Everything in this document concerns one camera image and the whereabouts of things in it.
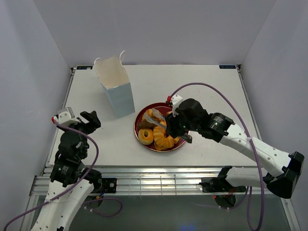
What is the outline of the metal serving tongs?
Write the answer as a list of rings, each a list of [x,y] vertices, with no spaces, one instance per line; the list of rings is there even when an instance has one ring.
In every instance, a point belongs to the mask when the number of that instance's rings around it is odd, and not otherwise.
[[[165,122],[165,118],[161,114],[159,114],[158,110],[153,108],[152,109],[152,113],[153,113],[154,116],[156,116],[159,119],[162,119]],[[163,128],[163,129],[165,129],[167,134],[171,135],[171,133],[167,131],[167,126],[166,125],[163,125],[163,124],[159,123],[153,117],[150,117],[146,112],[143,115],[144,115],[144,118],[145,118],[146,121],[148,121],[149,123],[155,124],[155,125]],[[180,136],[180,138],[185,140],[187,143],[192,143],[192,141],[193,141],[192,136],[189,135],[188,133],[184,133],[183,135]]]

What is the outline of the dark brown bread piece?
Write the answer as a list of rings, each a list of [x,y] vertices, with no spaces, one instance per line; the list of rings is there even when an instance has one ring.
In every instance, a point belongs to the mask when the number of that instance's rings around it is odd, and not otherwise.
[[[146,120],[137,124],[137,129],[148,129],[148,128],[152,128],[152,127],[154,127],[154,124],[150,123]]]

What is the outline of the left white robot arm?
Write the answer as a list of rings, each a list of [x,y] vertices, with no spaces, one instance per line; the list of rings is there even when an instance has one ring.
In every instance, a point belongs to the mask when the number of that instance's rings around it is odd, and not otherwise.
[[[63,131],[50,175],[44,206],[32,228],[34,231],[67,231],[91,192],[102,187],[101,173],[86,168],[83,159],[88,156],[89,134],[101,127],[96,111],[80,113],[75,117],[71,107],[62,109],[52,118]]]

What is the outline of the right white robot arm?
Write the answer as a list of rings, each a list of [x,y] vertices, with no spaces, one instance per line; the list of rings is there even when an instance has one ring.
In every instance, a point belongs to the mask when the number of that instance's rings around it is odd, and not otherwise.
[[[256,137],[221,113],[209,114],[192,98],[175,95],[168,99],[172,113],[166,116],[168,135],[192,143],[189,131],[228,146],[255,161],[256,169],[226,166],[218,176],[202,183],[207,192],[229,192],[244,187],[266,187],[274,195],[290,199],[301,175],[305,157],[299,152],[280,151]]]

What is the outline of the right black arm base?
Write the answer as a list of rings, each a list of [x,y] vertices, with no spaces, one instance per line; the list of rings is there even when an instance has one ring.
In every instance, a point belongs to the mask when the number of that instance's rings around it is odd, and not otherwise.
[[[199,185],[202,186],[202,191],[209,192],[209,193],[232,193],[232,192],[245,192],[245,186],[231,186],[225,178],[201,178],[201,182]]]

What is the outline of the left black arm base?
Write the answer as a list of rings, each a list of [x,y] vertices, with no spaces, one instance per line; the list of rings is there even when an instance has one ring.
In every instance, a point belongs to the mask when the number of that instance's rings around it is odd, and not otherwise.
[[[92,193],[116,193],[117,178],[100,178],[94,183]]]

